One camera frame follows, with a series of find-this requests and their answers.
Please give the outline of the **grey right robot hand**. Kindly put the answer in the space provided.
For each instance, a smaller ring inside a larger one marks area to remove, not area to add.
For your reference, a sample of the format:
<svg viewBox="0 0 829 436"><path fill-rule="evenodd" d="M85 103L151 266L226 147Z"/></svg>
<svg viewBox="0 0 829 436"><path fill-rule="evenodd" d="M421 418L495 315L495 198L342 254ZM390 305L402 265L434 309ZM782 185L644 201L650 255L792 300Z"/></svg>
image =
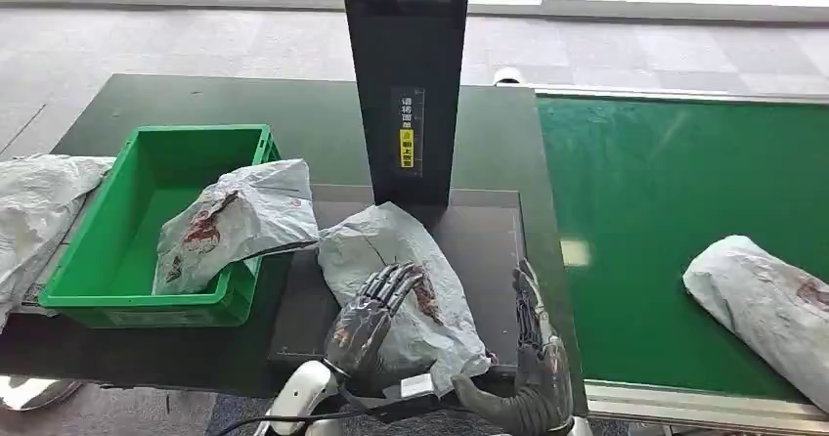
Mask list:
<svg viewBox="0 0 829 436"><path fill-rule="evenodd" d="M536 272L523 258L512 271L516 300L515 392L501 397L462 374L452 377L460 403L509 435L567 435L574 425L569 360L549 323Z"/></svg>

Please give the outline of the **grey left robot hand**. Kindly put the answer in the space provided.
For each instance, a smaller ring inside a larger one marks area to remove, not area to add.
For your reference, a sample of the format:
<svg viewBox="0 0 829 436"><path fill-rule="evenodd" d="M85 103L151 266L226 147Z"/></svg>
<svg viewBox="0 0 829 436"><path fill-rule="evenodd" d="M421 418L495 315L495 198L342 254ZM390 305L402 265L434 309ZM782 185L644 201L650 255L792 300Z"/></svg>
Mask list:
<svg viewBox="0 0 829 436"><path fill-rule="evenodd" d="M413 262L390 264L371 274L334 320L323 363L338 382L391 382L408 367L386 362L380 348L406 296L425 279Z"/></svg>

